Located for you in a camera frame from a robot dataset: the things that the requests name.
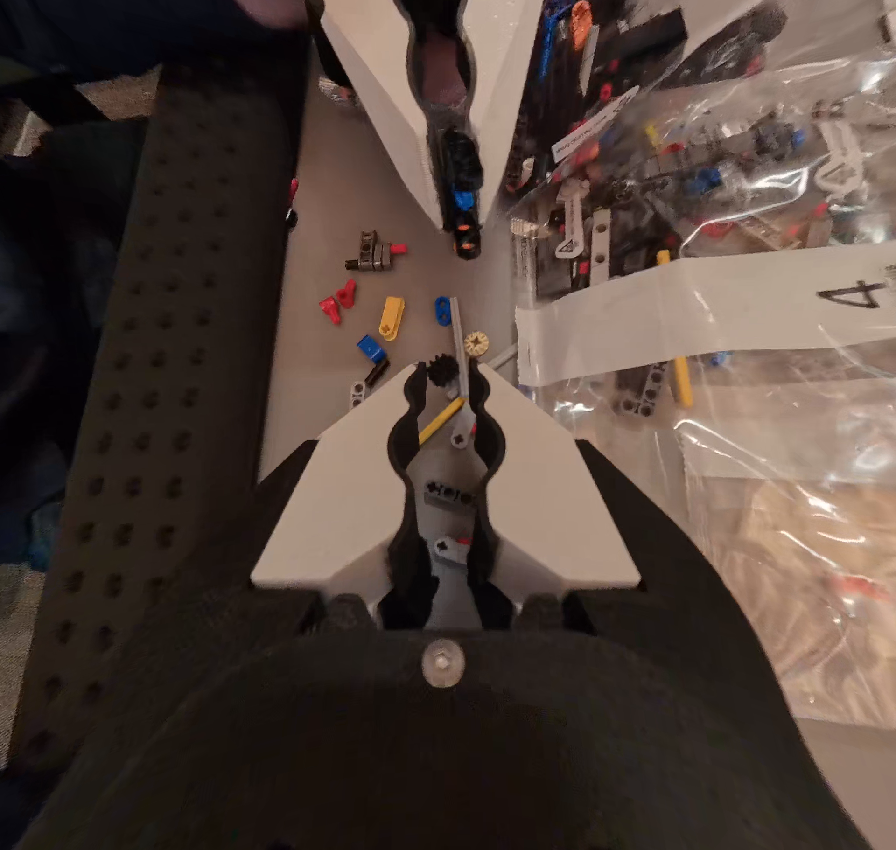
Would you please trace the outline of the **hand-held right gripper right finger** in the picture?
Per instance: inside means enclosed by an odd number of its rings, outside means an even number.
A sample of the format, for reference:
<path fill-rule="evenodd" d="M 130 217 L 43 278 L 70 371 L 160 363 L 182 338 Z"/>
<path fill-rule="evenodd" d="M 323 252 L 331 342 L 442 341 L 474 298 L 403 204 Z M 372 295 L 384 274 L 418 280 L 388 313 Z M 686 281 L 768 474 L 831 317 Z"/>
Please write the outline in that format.
<path fill-rule="evenodd" d="M 485 467 L 468 553 L 498 591 L 636 587 L 641 574 L 573 437 L 487 365 L 469 368 Z"/>

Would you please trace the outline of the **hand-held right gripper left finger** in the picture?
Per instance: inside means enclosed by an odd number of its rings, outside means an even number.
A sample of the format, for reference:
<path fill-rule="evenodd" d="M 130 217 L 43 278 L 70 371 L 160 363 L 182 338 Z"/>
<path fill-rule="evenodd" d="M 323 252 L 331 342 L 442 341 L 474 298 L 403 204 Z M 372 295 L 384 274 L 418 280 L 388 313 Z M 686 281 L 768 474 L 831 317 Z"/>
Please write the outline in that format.
<path fill-rule="evenodd" d="M 405 520 L 407 464 L 388 441 L 409 425 L 412 451 L 426 405 L 423 363 L 409 365 L 320 434 L 263 552 L 254 587 L 388 593 L 388 549 Z"/>

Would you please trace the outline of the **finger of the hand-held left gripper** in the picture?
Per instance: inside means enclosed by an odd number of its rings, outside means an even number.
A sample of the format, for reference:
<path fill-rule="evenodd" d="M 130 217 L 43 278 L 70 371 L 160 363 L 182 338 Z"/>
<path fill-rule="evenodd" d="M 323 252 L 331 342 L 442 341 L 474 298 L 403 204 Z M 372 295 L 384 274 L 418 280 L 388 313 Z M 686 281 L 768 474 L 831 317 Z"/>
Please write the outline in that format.
<path fill-rule="evenodd" d="M 421 96 L 420 47 L 399 0 L 314 0 L 314 14 L 410 194 L 442 229 L 437 138 L 450 107 Z"/>
<path fill-rule="evenodd" d="M 529 72 L 544 0 L 465 0 L 462 38 L 471 65 L 469 131 L 483 167 L 481 196 L 496 196 Z"/>

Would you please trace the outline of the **clear lego parts bag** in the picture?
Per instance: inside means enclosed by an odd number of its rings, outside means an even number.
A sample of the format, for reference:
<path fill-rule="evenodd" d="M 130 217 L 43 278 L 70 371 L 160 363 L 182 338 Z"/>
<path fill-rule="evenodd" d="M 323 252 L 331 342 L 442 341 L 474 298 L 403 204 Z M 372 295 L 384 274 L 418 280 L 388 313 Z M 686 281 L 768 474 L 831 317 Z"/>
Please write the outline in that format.
<path fill-rule="evenodd" d="M 677 437 L 693 537 L 792 713 L 894 729 L 893 387 L 695 388 Z"/>
<path fill-rule="evenodd" d="M 881 53 L 639 94 L 511 210 L 522 383 L 894 382 L 894 103 Z"/>
<path fill-rule="evenodd" d="M 892 44 L 894 0 L 546 0 L 502 191 L 625 174 L 694 97 Z"/>

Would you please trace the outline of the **black lego gear frame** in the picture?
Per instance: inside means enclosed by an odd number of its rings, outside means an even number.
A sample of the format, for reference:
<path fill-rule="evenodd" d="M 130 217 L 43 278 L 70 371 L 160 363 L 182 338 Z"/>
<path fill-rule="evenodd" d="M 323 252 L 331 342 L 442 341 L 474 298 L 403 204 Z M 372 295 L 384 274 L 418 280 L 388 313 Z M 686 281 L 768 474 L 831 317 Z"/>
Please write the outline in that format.
<path fill-rule="evenodd" d="M 442 226 L 454 242 L 455 253 L 472 261 L 480 255 L 482 243 L 478 202 L 484 172 L 476 143 L 450 127 L 441 132 L 436 150 Z"/>

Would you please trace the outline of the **light grey lego axle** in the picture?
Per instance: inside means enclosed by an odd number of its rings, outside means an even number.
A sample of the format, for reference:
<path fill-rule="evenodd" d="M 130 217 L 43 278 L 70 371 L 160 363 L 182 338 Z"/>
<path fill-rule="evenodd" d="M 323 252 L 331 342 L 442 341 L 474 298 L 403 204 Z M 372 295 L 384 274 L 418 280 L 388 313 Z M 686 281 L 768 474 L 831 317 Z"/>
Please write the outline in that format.
<path fill-rule="evenodd" d="M 465 338 L 462 328 L 460 304 L 456 296 L 449 299 L 451 313 L 451 327 L 454 336 L 455 358 L 459 365 L 458 386 L 459 395 L 463 399 L 469 397 L 469 362 L 465 349 Z"/>

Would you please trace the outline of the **yellow lego axle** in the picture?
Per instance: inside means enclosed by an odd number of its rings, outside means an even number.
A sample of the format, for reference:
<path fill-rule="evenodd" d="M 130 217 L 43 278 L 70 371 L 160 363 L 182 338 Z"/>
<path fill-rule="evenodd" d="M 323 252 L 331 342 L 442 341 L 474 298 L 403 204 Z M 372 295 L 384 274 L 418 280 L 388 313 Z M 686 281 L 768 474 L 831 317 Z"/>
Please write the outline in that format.
<path fill-rule="evenodd" d="M 447 425 L 463 408 L 466 400 L 464 397 L 456 397 L 443 408 L 433 420 L 431 420 L 419 432 L 419 445 L 423 447 L 445 425 Z"/>

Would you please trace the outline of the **grey lego connector assembly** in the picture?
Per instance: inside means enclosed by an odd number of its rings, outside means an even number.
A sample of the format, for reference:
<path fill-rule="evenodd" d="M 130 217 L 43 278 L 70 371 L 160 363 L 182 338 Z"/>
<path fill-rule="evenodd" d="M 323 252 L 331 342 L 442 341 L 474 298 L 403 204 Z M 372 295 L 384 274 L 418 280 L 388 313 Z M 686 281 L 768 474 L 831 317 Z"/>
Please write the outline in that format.
<path fill-rule="evenodd" d="M 376 231 L 363 231 L 360 235 L 357 255 L 344 262 L 348 272 L 380 273 L 390 272 L 394 260 L 406 255 L 407 244 L 386 242 Z"/>

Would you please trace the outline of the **person's left hand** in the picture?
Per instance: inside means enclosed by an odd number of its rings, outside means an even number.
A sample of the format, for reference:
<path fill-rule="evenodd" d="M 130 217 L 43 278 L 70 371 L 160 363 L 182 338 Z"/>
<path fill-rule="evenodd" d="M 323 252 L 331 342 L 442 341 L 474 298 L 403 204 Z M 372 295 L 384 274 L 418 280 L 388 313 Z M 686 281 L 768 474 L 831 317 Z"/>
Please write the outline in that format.
<path fill-rule="evenodd" d="M 461 53 L 458 38 L 427 29 L 420 47 L 421 96 L 426 104 L 463 109 L 468 88 L 462 76 Z"/>

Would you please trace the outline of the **black dimpled mat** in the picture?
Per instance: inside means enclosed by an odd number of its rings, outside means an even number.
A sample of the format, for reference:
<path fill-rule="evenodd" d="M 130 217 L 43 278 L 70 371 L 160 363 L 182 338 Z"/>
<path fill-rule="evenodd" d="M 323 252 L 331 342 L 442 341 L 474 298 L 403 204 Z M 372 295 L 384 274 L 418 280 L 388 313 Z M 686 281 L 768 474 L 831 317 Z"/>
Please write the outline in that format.
<path fill-rule="evenodd" d="M 62 768 L 117 656 L 197 538 L 251 493 L 308 77 L 308 45 L 161 74 L 12 764 Z"/>

